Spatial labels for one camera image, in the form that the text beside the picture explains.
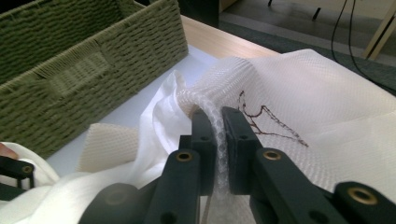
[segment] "black cable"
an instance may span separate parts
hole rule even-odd
[[[351,39],[352,39],[352,21],[353,21],[353,13],[354,13],[354,11],[355,11],[355,5],[356,5],[356,0],[353,0],[352,11],[351,11],[351,13],[350,13],[350,18],[349,18],[349,34],[348,34],[348,43],[347,43],[347,44],[348,44],[348,48],[349,48],[349,55],[350,55],[350,58],[352,59],[353,65],[355,65],[356,69],[361,73],[361,75],[362,75],[363,77],[365,77],[367,80],[373,82],[373,83],[374,83],[375,85],[377,85],[378,87],[380,87],[380,88],[382,88],[382,89],[384,89],[384,90],[386,90],[386,91],[396,91],[396,90],[394,90],[393,88],[387,87],[387,86],[385,86],[385,85],[383,85],[383,84],[381,84],[381,83],[379,83],[379,82],[373,80],[372,78],[368,77],[365,73],[363,73],[363,72],[361,71],[361,69],[358,67],[358,64],[357,64],[356,61],[355,61],[355,57],[353,56],[352,47],[351,47]]]
[[[341,16],[342,16],[343,13],[344,13],[344,9],[346,8],[346,4],[347,4],[347,0],[344,2],[343,9],[341,9],[341,12],[340,12],[340,15],[338,16],[337,22],[335,23],[334,30],[332,30],[332,58],[333,58],[337,63],[339,63],[339,62],[337,61],[337,58],[335,58],[334,47],[333,47],[333,44],[334,44],[334,37],[335,37],[335,31],[337,30],[337,27],[338,27],[338,23],[340,22]]]
[[[338,23],[339,23],[339,21],[340,21],[340,19],[341,19],[341,16],[342,16],[342,14],[344,13],[344,9],[345,9],[345,7],[346,7],[346,4],[347,4],[347,0],[344,2],[343,8],[342,8],[342,10],[341,10],[341,13],[340,13],[340,15],[338,16],[337,22],[335,23],[334,30],[332,31],[332,57],[334,58],[334,60],[335,60],[337,63],[339,63],[339,62],[338,62],[337,59],[335,58],[334,49],[333,49],[333,42],[334,42],[335,31],[336,31],[336,29],[337,29],[337,27],[338,27]],[[355,61],[355,57],[353,56],[352,47],[351,47],[351,46],[352,46],[352,45],[351,45],[351,39],[352,39],[352,38],[351,38],[351,37],[352,37],[352,23],[353,23],[353,13],[354,13],[354,11],[355,11],[355,6],[356,6],[356,0],[353,0],[352,11],[351,11],[351,13],[350,13],[350,18],[349,18],[349,30],[348,30],[348,49],[349,49],[349,55],[350,55],[350,58],[351,58],[351,60],[352,60],[352,62],[353,62],[353,65],[356,67],[356,69],[359,71],[359,73],[361,74],[362,77],[364,77],[364,78],[366,78],[367,80],[373,82],[376,86],[378,86],[378,87],[380,87],[380,88],[382,88],[382,89],[384,89],[384,90],[386,90],[386,91],[396,92],[395,89],[390,88],[390,87],[387,87],[387,86],[385,86],[385,85],[383,85],[383,84],[381,84],[381,83],[379,83],[379,82],[373,80],[372,78],[368,77],[365,73],[363,73],[363,72],[361,71],[361,69],[358,67],[358,64],[357,64],[356,61]]]

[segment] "white fabric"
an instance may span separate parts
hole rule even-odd
[[[99,172],[134,161],[138,148],[138,130],[113,124],[91,125],[77,171]]]
[[[396,202],[395,98],[314,51],[301,50],[220,60],[190,88],[178,72],[173,73],[142,114],[135,161],[95,174],[76,173],[52,187],[31,190],[0,209],[0,223],[77,223],[102,188],[116,182],[141,188],[161,174],[179,136],[191,133],[185,114],[197,106],[209,116],[219,145],[216,189],[204,222],[253,223],[247,198],[228,191],[219,112],[224,105],[246,113],[247,120],[257,125],[253,130],[262,144],[285,151],[315,184],[331,190],[339,181],[355,180]],[[134,150],[125,147],[128,141],[114,141],[106,148]]]

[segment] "green woven basket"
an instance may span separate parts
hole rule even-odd
[[[188,53],[177,0],[41,0],[0,15],[0,141],[47,158]]]

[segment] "gray carpet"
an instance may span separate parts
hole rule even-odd
[[[251,30],[246,27],[231,24],[225,21],[219,22],[219,28],[224,32],[239,36],[250,42],[256,43],[268,49],[272,49],[279,53],[291,52],[298,49],[313,49],[324,57],[333,60],[332,52],[329,49],[308,45],[280,36],[269,35],[267,33]],[[335,57],[341,65],[359,74],[359,71],[352,62],[350,55],[335,52]],[[396,67],[375,63],[356,57],[355,62],[365,75],[379,83],[384,90],[389,91],[396,96]]]

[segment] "white mesh bag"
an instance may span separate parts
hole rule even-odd
[[[228,191],[223,106],[243,111],[262,145],[286,152],[314,184],[358,181],[396,200],[395,98],[313,50],[221,60],[177,99],[186,114],[206,112],[219,144],[208,223],[254,223],[247,197]]]

